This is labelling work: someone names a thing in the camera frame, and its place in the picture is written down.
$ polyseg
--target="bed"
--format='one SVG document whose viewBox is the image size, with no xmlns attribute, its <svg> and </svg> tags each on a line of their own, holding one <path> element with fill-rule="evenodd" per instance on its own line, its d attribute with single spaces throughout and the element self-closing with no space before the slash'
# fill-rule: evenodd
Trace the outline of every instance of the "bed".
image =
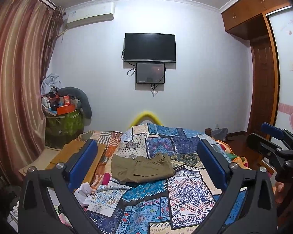
<svg viewBox="0 0 293 234">
<path fill-rule="evenodd" d="M 125 133 L 90 133 L 91 139 L 107 145 L 91 182 L 95 191 L 87 208 L 87 215 L 104 234 L 191 234 L 222 193 L 197 155 L 196 145 L 201 139 L 206 139 L 228 163 L 233 161 L 248 168 L 247 160 L 234 155 L 227 144 L 195 130 L 142 124 Z M 137 186 L 111 178 L 108 185 L 102 185 L 104 173 L 111 174 L 114 154 L 152 158 L 158 152 L 170 156 L 176 172 L 173 177 Z M 234 222 L 245 193 L 242 188 L 225 225 Z"/>
</svg>

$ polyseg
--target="patterned brown curtain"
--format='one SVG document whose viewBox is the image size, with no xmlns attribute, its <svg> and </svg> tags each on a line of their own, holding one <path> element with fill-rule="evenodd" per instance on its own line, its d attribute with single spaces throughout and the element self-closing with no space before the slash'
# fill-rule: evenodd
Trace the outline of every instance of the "patterned brown curtain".
<svg viewBox="0 0 293 234">
<path fill-rule="evenodd" d="M 53 11 L 39 0 L 0 9 L 0 167 L 11 183 L 45 147 L 40 80 Z"/>
<path fill-rule="evenodd" d="M 43 57 L 42 57 L 42 69 L 40 76 L 40 84 L 46 77 L 47 70 L 49 68 L 50 59 L 54 50 L 54 46 L 56 43 L 57 35 L 59 34 L 60 28 L 63 25 L 63 15 L 64 9 L 62 7 L 57 7 L 53 12 L 49 28 L 48 34 L 44 46 Z"/>
</svg>

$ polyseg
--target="white tissue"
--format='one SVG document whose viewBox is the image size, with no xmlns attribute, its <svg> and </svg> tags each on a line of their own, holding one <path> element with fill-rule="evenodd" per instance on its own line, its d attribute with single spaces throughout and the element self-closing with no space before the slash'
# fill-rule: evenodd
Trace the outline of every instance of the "white tissue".
<svg viewBox="0 0 293 234">
<path fill-rule="evenodd" d="M 92 191 L 93 189 L 90 187 L 89 183 L 86 182 L 81 184 L 81 186 L 74 192 L 75 197 L 82 207 L 88 206 L 90 204 L 90 194 Z"/>
</svg>

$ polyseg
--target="blue gripper pad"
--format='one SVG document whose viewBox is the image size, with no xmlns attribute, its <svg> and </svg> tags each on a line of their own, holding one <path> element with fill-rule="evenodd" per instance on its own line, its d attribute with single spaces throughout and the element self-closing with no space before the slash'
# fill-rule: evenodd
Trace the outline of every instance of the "blue gripper pad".
<svg viewBox="0 0 293 234">
<path fill-rule="evenodd" d="M 97 154 L 98 145 L 96 141 L 91 140 L 84 153 L 69 172 L 68 190 L 70 192 L 80 187 Z"/>
<path fill-rule="evenodd" d="M 265 134 L 269 134 L 278 140 L 284 139 L 284 133 L 281 129 L 276 128 L 275 126 L 272 126 L 266 122 L 262 124 L 261 132 Z"/>
<path fill-rule="evenodd" d="M 227 188 L 227 175 L 229 162 L 224 156 L 214 150 L 214 148 L 202 139 L 197 144 L 197 154 L 206 168 L 214 186 L 222 191 Z"/>
</svg>

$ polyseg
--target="orange box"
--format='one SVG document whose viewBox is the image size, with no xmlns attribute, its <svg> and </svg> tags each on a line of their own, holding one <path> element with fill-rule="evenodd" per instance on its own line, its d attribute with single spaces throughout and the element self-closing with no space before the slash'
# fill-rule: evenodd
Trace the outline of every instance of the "orange box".
<svg viewBox="0 0 293 234">
<path fill-rule="evenodd" d="M 58 115 L 71 113 L 71 112 L 75 111 L 75 106 L 74 105 L 63 105 L 63 106 L 59 106 L 56 110 L 57 110 Z"/>
<path fill-rule="evenodd" d="M 70 104 L 71 104 L 71 100 L 69 96 L 64 96 L 64 105 L 70 105 Z"/>
</svg>

